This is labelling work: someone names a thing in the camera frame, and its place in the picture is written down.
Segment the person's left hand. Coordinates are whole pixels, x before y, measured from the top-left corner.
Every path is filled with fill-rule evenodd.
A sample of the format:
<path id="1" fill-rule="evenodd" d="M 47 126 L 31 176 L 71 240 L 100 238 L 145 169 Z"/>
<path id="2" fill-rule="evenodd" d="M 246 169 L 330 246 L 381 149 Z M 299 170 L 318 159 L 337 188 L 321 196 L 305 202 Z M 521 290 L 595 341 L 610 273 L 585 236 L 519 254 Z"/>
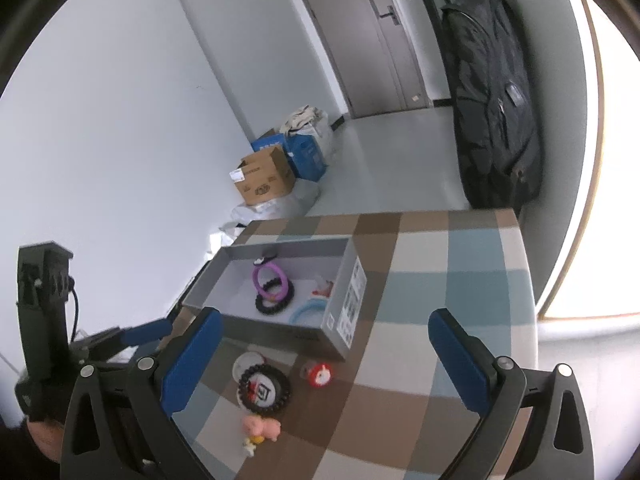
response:
<path id="1" fill-rule="evenodd" d="M 52 462 L 59 463 L 62 457 L 64 426 L 57 420 L 47 419 L 33 422 L 26 419 L 26 427 L 38 450 Z"/>

